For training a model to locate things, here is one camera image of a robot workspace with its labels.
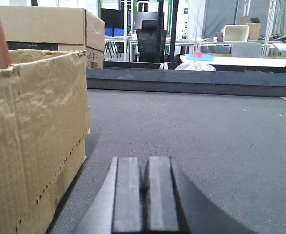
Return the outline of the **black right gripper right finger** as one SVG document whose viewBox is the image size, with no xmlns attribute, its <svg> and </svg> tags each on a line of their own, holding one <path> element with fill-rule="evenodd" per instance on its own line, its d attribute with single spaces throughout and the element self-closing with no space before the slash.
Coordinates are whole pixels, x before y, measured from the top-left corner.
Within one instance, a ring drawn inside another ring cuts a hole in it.
<svg viewBox="0 0 286 234">
<path fill-rule="evenodd" d="M 144 231 L 147 234 L 254 232 L 205 196 L 173 158 L 150 157 L 144 178 Z"/>
</svg>

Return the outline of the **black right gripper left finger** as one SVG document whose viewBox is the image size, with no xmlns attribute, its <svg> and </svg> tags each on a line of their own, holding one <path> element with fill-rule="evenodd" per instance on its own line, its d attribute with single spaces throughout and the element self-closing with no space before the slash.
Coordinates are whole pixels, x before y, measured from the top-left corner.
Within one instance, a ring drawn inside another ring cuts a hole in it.
<svg viewBox="0 0 286 234">
<path fill-rule="evenodd" d="M 141 184 L 136 157 L 113 157 L 101 188 L 72 233 L 143 232 Z"/>
</svg>

